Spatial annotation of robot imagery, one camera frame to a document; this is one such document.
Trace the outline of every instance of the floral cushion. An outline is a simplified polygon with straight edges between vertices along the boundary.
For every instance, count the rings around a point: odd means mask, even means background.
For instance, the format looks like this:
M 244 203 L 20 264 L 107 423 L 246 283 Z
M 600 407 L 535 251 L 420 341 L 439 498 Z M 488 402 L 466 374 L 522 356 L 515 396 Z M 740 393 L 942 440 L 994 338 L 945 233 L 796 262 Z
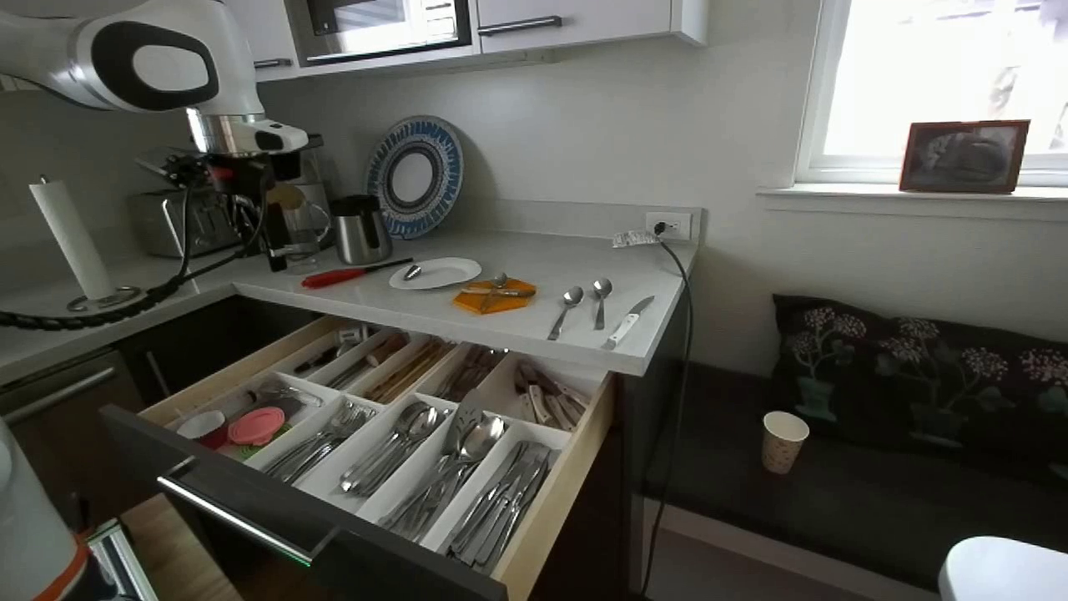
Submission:
M 773 405 L 860 444 L 1068 477 L 1068 345 L 774 297 Z

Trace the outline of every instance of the picture frame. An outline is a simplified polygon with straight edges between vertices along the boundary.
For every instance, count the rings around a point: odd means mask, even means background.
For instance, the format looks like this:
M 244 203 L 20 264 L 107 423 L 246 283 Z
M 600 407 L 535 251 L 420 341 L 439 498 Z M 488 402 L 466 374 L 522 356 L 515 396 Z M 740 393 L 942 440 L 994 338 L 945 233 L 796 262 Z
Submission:
M 899 189 L 1009 193 L 1030 127 L 1030 120 L 913 123 Z

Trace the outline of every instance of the cabinet handle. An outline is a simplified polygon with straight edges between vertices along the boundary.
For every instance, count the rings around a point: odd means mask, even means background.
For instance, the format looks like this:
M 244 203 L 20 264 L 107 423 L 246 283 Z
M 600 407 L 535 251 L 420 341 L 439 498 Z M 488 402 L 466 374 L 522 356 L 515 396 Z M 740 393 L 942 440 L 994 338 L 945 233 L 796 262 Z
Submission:
M 315 545 L 313 551 L 301 549 L 299 545 L 285 540 L 285 538 L 270 532 L 269 529 L 258 524 L 254 524 L 241 516 L 238 516 L 231 509 L 220 505 L 218 502 L 205 497 L 201 493 L 189 488 L 189 486 L 185 483 L 178 480 L 182 475 L 191 471 L 195 463 L 197 458 L 189 457 L 182 463 L 175 465 L 167 474 L 158 476 L 156 478 L 156 483 L 167 492 L 180 497 L 183 501 L 189 503 L 198 509 L 217 518 L 218 520 L 221 520 L 224 524 L 233 527 L 235 531 L 252 537 L 254 540 L 266 544 L 270 549 L 286 555 L 304 566 L 311 566 L 312 560 L 315 559 L 315 555 L 318 551 L 326 547 L 327 542 L 329 542 L 339 532 L 337 528 L 330 531 L 330 533 Z
M 550 15 L 548 17 L 536 17 L 533 19 L 523 19 L 521 21 L 487 25 L 478 28 L 478 35 L 489 37 L 490 35 L 497 35 L 498 33 L 511 33 L 513 31 L 537 29 L 539 27 L 564 27 L 564 19 L 560 15 Z
M 7 423 L 7 426 L 14 426 L 19 422 L 25 422 L 51 407 L 58 406 L 63 401 L 72 399 L 76 395 L 80 395 L 90 389 L 103 384 L 105 381 L 110 380 L 114 376 L 115 368 L 109 367 L 101 369 L 89 378 L 79 380 L 69 386 L 60 389 L 47 397 L 37 399 L 28 406 L 20 407 L 17 410 L 3 415 L 3 421 Z
M 293 66 L 293 59 L 265 59 L 252 63 L 253 68 L 271 68 L 276 66 Z
M 167 380 L 163 379 L 163 370 L 159 369 L 159 364 L 156 363 L 156 355 L 152 351 L 146 351 L 144 359 L 148 362 L 148 368 L 152 369 L 152 375 L 156 377 L 156 384 L 159 384 L 159 390 L 163 393 L 163 398 L 171 396 L 171 388 L 167 385 Z

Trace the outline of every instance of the window sill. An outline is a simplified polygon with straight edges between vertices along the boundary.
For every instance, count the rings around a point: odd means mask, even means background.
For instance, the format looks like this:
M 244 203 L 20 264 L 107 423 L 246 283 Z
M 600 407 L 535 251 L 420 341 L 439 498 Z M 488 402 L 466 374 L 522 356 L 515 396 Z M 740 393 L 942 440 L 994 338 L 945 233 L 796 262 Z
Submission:
M 1020 187 L 1008 194 L 902 192 L 892 184 L 796 184 L 759 188 L 768 210 L 967 219 L 1068 221 L 1068 188 Z

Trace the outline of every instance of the black cable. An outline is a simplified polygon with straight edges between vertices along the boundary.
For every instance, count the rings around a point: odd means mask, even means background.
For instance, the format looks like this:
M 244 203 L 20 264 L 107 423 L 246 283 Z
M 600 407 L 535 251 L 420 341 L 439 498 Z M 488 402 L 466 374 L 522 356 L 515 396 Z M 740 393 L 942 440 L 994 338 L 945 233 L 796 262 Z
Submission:
M 658 235 L 663 231 L 662 223 L 657 224 L 657 228 L 654 230 Z M 660 520 L 664 515 L 664 507 L 668 506 L 668 493 L 671 491 L 671 476 L 675 468 L 675 447 L 678 444 L 679 436 L 682 431 L 682 407 L 686 405 L 686 381 L 687 377 L 690 375 L 690 347 L 693 344 L 693 295 L 690 291 L 690 278 L 686 274 L 686 269 L 682 268 L 682 262 L 678 259 L 678 255 L 672 250 L 663 240 L 660 240 L 660 246 L 671 254 L 671 257 L 675 259 L 675 265 L 678 266 L 678 272 L 682 273 L 682 284 L 686 290 L 686 305 L 687 305 L 687 316 L 686 316 L 686 350 L 682 352 L 682 381 L 678 393 L 678 411 L 675 415 L 675 432 L 672 434 L 671 442 L 668 443 L 668 473 L 664 475 L 663 492 L 660 493 L 660 506 L 657 508 L 657 517 L 653 520 L 653 534 L 649 537 L 649 554 L 646 558 L 645 564 L 645 579 L 642 581 L 642 597 L 645 597 L 646 591 L 649 588 L 649 579 L 653 575 L 653 557 L 657 551 L 657 535 L 660 532 Z
M 160 303 L 163 302 L 163 300 L 166 300 L 168 297 L 172 296 L 175 291 L 177 291 L 178 288 L 182 287 L 182 284 L 184 284 L 185 282 L 193 278 L 197 278 L 199 275 L 202 275 L 213 269 L 217 269 L 232 260 L 241 258 L 242 256 L 247 256 L 249 251 L 252 250 L 258 242 L 260 235 L 263 232 L 263 225 L 265 219 L 263 219 L 262 217 L 256 223 L 256 227 L 253 231 L 252 236 L 249 238 L 249 240 L 245 243 L 244 247 L 234 251 L 225 258 L 216 260 L 215 263 L 211 263 L 206 267 L 202 267 L 190 273 L 185 272 L 186 269 L 189 267 L 189 257 L 190 257 L 189 238 L 188 238 L 189 212 L 187 210 L 189 206 L 190 193 L 191 190 L 187 188 L 185 208 L 183 208 L 183 222 L 186 225 L 185 227 L 186 231 L 184 232 L 183 236 L 185 239 L 182 252 L 182 267 L 178 270 L 178 272 L 174 274 L 174 276 L 172 276 L 171 279 L 167 280 L 166 282 L 157 286 L 145 289 L 143 298 L 135 300 L 134 303 L 130 303 L 125 307 L 120 307 L 117 310 L 112 310 L 110 312 L 94 314 L 91 316 L 77 317 L 77 318 L 29 316 L 23 314 L 13 314 L 10 312 L 0 312 L 0 328 L 17 328 L 19 330 L 42 330 L 46 332 L 58 332 L 62 330 L 84 330 L 88 328 L 99 328 L 101 326 L 107 326 L 109 323 L 121 322 L 123 320 L 132 318 L 134 316 L 143 314 L 148 310 L 152 310 L 156 305 L 159 305 Z M 266 202 L 267 197 L 266 181 L 261 181 L 260 197 L 263 199 L 264 202 Z

